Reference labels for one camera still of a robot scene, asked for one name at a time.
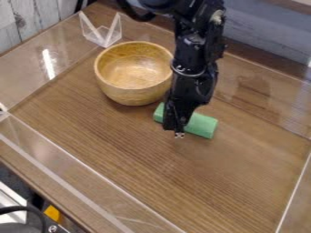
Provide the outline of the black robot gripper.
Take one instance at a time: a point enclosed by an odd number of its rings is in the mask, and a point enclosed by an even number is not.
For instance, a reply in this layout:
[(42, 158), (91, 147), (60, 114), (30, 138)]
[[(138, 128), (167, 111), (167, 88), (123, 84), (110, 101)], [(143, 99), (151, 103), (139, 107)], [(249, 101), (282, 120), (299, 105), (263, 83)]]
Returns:
[(183, 66), (171, 66), (173, 82), (166, 95), (163, 128), (185, 138), (185, 127), (195, 110), (210, 103), (218, 84), (219, 67), (209, 64), (199, 72), (190, 73)]

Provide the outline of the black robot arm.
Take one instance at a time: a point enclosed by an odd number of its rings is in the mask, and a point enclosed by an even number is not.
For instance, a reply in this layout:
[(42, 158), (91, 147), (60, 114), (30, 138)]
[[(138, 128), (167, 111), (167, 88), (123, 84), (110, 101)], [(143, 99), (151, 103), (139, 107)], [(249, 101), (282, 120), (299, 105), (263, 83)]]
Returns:
[(223, 58), (226, 7), (223, 0), (138, 0), (142, 15), (128, 0), (116, 3), (128, 17), (150, 22), (158, 15), (174, 21), (175, 52), (170, 63), (171, 88), (167, 92), (163, 123), (175, 137), (185, 137), (197, 109), (213, 98), (219, 79), (218, 60)]

